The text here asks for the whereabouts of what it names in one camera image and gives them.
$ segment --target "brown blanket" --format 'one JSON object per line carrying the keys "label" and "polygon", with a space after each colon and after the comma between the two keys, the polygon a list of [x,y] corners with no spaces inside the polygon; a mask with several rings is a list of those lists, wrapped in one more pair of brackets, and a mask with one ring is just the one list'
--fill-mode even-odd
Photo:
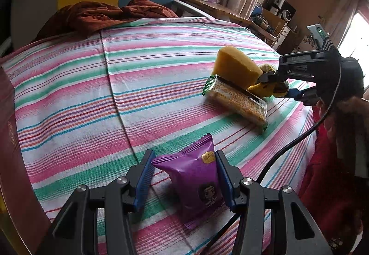
{"label": "brown blanket", "polygon": [[132,0],[122,8],[98,2],[79,2],[59,9],[45,23],[34,41],[72,31],[89,37],[100,29],[139,18],[177,17],[167,7],[149,0]]}

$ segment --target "yellow label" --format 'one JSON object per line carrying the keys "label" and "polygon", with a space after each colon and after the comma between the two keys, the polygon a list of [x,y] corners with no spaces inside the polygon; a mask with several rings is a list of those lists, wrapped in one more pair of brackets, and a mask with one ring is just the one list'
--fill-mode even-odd
{"label": "yellow label", "polygon": [[215,161],[215,154],[213,151],[206,152],[205,154],[201,155],[201,158],[204,163],[212,163]]}

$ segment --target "black cable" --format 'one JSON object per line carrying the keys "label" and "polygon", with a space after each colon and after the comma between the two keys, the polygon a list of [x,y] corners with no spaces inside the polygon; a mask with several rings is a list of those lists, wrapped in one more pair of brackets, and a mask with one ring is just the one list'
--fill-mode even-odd
{"label": "black cable", "polygon": [[[261,183],[261,181],[264,179],[266,173],[268,172],[268,170],[272,167],[272,165],[279,159],[279,157],[281,157],[284,153],[286,153],[289,149],[293,148],[295,145],[297,145],[298,143],[300,143],[301,141],[303,141],[306,137],[308,137],[310,134],[312,134],[319,126],[322,122],[324,122],[325,118],[328,116],[328,114],[330,113],[334,100],[336,98],[336,94],[339,88],[339,85],[341,83],[341,62],[339,61],[338,63],[339,66],[339,77],[338,77],[338,82],[337,82],[337,86],[336,89],[333,93],[331,102],[329,103],[329,106],[327,108],[327,111],[324,113],[324,115],[322,116],[322,118],[320,120],[317,121],[317,123],[315,125],[313,125],[309,130],[307,130],[306,132],[304,132],[303,134],[301,134],[299,137],[297,137],[296,139],[294,139],[293,141],[291,141],[290,143],[288,143],[287,145],[285,145],[282,149],[280,149],[265,165],[265,167],[263,168],[263,170],[261,171],[258,179],[256,180],[257,183]],[[239,218],[240,214],[236,213],[232,216],[232,218],[228,221],[228,223],[226,223],[224,225],[224,227],[217,233],[215,234],[215,236],[209,241],[209,243],[205,246],[205,248],[201,251],[201,253],[199,255],[205,255],[207,251],[209,251],[209,249],[215,244],[215,242],[228,230],[228,228],[230,226],[233,225],[233,223]]]}
{"label": "black cable", "polygon": [[296,139],[294,139],[293,141],[291,141],[290,143],[288,143],[287,145],[285,145],[282,149],[280,149],[267,162],[267,164],[265,165],[265,167],[263,168],[263,170],[261,171],[259,177],[256,180],[257,183],[259,183],[259,184],[261,183],[261,181],[264,179],[264,177],[265,177],[266,173],[268,172],[268,170],[279,159],[279,157],[281,157],[284,153],[286,153],[289,149],[291,149],[292,147],[294,147],[295,145],[297,145],[299,142],[303,141],[306,137],[308,137],[310,134],[312,134],[320,126],[320,124],[322,122],[324,122],[325,118],[327,117],[327,115],[329,114],[329,112],[332,109],[333,102],[334,102],[334,99],[336,98],[336,94],[337,94],[337,91],[338,91],[338,87],[339,87],[339,85],[341,83],[341,62],[339,62],[338,66],[339,66],[339,78],[338,78],[337,86],[336,86],[336,89],[334,91],[332,100],[329,103],[329,106],[327,108],[327,111],[324,113],[324,115],[322,116],[322,118],[317,121],[317,123],[315,125],[313,125],[309,130],[307,130],[303,134],[301,134],[299,137],[297,137]]}
{"label": "black cable", "polygon": [[209,251],[209,249],[216,243],[216,241],[228,230],[228,228],[233,225],[233,223],[239,218],[240,215],[241,214],[239,213],[235,213],[228,221],[228,223],[226,223],[224,227],[221,228],[221,230],[217,234],[215,234],[215,236],[208,242],[208,244],[199,255],[205,255],[207,251]]}

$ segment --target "metal screw head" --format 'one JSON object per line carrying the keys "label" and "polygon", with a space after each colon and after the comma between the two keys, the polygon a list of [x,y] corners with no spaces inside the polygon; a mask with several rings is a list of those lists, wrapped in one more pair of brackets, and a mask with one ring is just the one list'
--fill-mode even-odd
{"label": "metal screw head", "polygon": [[77,192],[84,192],[87,189],[87,186],[84,184],[78,185],[76,190]]}
{"label": "metal screw head", "polygon": [[119,177],[119,178],[117,179],[117,182],[118,182],[119,184],[125,184],[125,183],[127,183],[127,181],[128,181],[128,179],[127,179],[126,177]]}
{"label": "metal screw head", "polygon": [[285,185],[282,187],[282,190],[286,193],[286,194],[290,194],[292,192],[292,187]]}
{"label": "metal screw head", "polygon": [[253,180],[251,178],[243,178],[242,183],[245,185],[251,185],[253,183]]}

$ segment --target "packaged biscuit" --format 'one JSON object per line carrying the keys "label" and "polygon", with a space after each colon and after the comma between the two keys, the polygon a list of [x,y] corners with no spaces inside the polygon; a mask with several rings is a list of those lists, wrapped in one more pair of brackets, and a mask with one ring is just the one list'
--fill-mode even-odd
{"label": "packaged biscuit", "polygon": [[242,115],[263,130],[268,126],[266,102],[218,75],[210,76],[202,95]]}
{"label": "packaged biscuit", "polygon": [[196,228],[222,204],[211,134],[175,154],[158,156],[151,164],[169,174],[182,205],[180,219],[188,229]]}

